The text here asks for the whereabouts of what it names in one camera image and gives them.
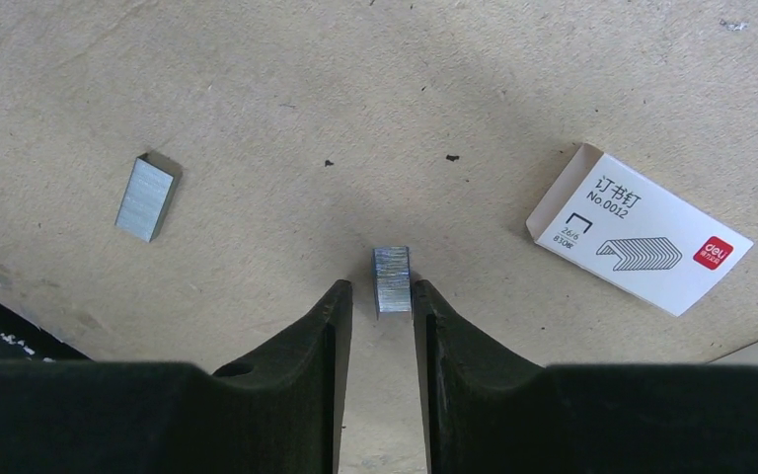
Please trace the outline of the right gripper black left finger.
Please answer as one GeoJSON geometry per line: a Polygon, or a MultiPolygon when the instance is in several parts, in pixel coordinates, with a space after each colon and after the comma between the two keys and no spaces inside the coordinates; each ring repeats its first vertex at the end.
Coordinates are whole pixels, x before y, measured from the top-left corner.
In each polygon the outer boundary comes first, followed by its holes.
{"type": "Polygon", "coordinates": [[[0,473],[334,473],[351,322],[340,279],[213,372],[0,360],[0,473]]]}

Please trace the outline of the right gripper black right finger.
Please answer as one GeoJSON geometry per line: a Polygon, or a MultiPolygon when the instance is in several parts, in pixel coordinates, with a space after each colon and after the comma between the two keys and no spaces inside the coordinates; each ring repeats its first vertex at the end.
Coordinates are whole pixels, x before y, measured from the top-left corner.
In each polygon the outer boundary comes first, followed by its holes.
{"type": "Polygon", "coordinates": [[[432,473],[758,473],[758,366],[538,365],[413,286],[432,473]]]}

